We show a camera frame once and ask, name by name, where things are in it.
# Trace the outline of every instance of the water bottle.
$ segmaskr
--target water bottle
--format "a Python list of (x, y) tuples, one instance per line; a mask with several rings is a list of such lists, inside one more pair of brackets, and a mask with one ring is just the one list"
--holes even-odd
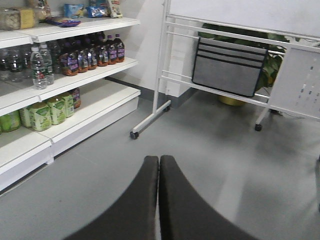
[(31, 45), (26, 44), (20, 47), (20, 54), (22, 58), (22, 71), (24, 79), (32, 78), (32, 70), (31, 70)]
[(40, 44), (40, 54), (44, 61), (46, 82), (48, 85), (52, 85), (54, 84), (55, 76), (53, 74), (52, 59), (47, 44)]
[(11, 81), (15, 83), (22, 82), (23, 79), (23, 67), (22, 67), (22, 58), (20, 51), (17, 48), (9, 49), (9, 66), (11, 72)]
[(39, 48), (33, 46), (31, 48), (31, 69), (32, 81), (36, 89), (41, 90), (47, 87), (45, 62), (42, 58)]
[(119, 33), (115, 35), (113, 42), (116, 47), (117, 62), (122, 63), (125, 60), (125, 44), (121, 41)]
[(52, 70), (54, 74), (61, 74), (61, 65), (60, 65), (60, 55), (61, 55), (61, 47), (58, 44), (58, 41), (53, 40), (50, 42), (50, 53), (52, 60)]
[(9, 53), (7, 48), (0, 49), (0, 79), (3, 81), (9, 80), (10, 65), (9, 65)]

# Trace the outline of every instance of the white panel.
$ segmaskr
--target white panel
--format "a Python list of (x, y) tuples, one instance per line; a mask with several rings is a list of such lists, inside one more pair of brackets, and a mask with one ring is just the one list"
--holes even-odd
[(285, 56), (269, 104), (320, 118), (320, 53), (292, 48)]
[(320, 37), (319, 0), (171, 0), (170, 13)]

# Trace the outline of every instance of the fabric storage pocket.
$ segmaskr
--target fabric storage pocket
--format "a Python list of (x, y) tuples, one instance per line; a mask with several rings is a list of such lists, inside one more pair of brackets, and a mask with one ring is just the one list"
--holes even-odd
[(266, 49), (200, 37), (192, 82), (253, 97), (267, 54)]

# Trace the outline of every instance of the snack package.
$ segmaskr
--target snack package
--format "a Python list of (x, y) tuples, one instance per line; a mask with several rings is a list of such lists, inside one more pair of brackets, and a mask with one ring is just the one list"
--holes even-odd
[(110, 12), (110, 18), (122, 18), (119, 0), (106, 0), (107, 10)]
[(90, 0), (91, 7), (101, 7), (102, 4), (105, 4), (106, 0)]
[(59, 17), (59, 16), (48, 17), (46, 19), (46, 22), (48, 24), (56, 25), (63, 28), (75, 27), (81, 23), (81, 21), (79, 20), (75, 20), (67, 17)]
[(29, 7), (34, 8), (36, 18), (43, 23), (51, 17), (51, 10), (47, 0), (28, 0)]
[(88, 18), (107, 17), (107, 9), (103, 6), (88, 6), (86, 7)]
[(84, 5), (83, 4), (65, 4), (64, 16), (66, 18), (78, 19), (84, 17)]

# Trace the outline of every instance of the wheel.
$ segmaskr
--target wheel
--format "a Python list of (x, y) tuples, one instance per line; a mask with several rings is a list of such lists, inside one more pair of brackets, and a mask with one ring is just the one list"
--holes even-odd
[(260, 132), (262, 130), (262, 125), (261, 124), (256, 124), (254, 127), (254, 130), (256, 130), (257, 132)]
[(139, 133), (138, 132), (133, 132), (133, 131), (130, 132), (130, 138), (131, 139), (135, 140), (138, 137), (139, 137)]
[(167, 106), (165, 109), (163, 109), (163, 111), (166, 113), (166, 112), (169, 112), (170, 110), (170, 106)]

